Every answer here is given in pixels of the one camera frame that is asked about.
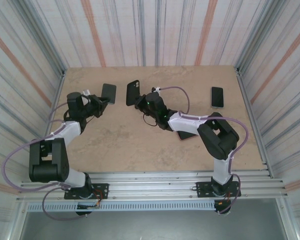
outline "black smartphone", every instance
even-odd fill
[[[115,104],[116,102],[116,92],[117,92],[117,86],[112,84],[104,83],[102,86],[102,98],[108,98],[109,102],[108,104]]]
[[[136,103],[136,99],[140,97],[140,82],[139,80],[134,80],[126,86],[126,99],[125,104],[127,106],[132,106]]]
[[[186,132],[186,131],[177,131],[176,133],[178,134],[179,139],[181,141],[186,140],[186,139],[190,139],[190,138],[193,138],[193,137],[197,136],[197,135],[195,135],[193,133]]]
[[[211,107],[223,108],[224,107],[224,89],[221,87],[213,86],[211,88]]]

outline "mounting plate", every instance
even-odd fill
[[[210,181],[199,181],[195,183],[196,194],[198,198],[215,198],[215,197],[225,197],[226,193],[222,196],[216,195],[212,188],[212,183]],[[239,183],[237,181],[233,181],[229,188],[227,189],[227,193],[230,192],[230,197],[235,197],[239,189]]]
[[[100,190],[102,192],[102,199],[107,199],[108,198],[108,193],[109,193],[109,184],[108,183],[92,183],[92,186],[94,189]],[[81,198],[77,194],[73,194],[73,192],[70,191],[65,191],[64,192],[64,199],[66,200],[82,200],[85,198]],[[97,199],[97,197],[93,194],[90,199]]]

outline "metal floor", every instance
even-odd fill
[[[74,213],[55,213],[72,217]],[[93,212],[88,218],[54,221],[27,214],[22,240],[286,240],[275,199],[239,199],[226,216],[214,211]]]

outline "striped wall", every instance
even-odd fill
[[[300,0],[283,0],[242,69],[276,177],[300,225]]]
[[[0,1],[0,239],[9,234],[18,194],[3,180],[1,164],[9,152],[45,133],[61,76],[20,7]],[[27,178],[28,161],[28,150],[16,154],[7,165],[9,178]]]
[[[25,0],[67,68],[234,65],[273,0]]]

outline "wooden table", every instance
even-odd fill
[[[70,68],[61,91],[59,104],[67,94],[89,89],[101,96],[104,83],[116,85],[114,105],[108,105],[100,118],[94,118],[81,136],[68,146],[70,166],[84,172],[152,172],[213,170],[214,161],[199,136],[180,141],[175,132],[164,131],[144,123],[143,114],[134,106],[126,106],[127,84],[140,80],[140,93],[152,87],[180,86],[190,97],[191,115],[220,112],[238,119],[249,128],[247,144],[235,155],[236,170],[263,169],[256,140],[250,125],[243,97],[232,66],[168,66],[168,67],[107,67]],[[224,108],[210,106],[211,87],[222,87]],[[178,89],[161,92],[166,106],[187,110],[187,99]],[[67,106],[61,107],[55,119],[62,119]],[[149,123],[154,121],[146,117]],[[244,129],[230,123],[238,132],[240,142]]]

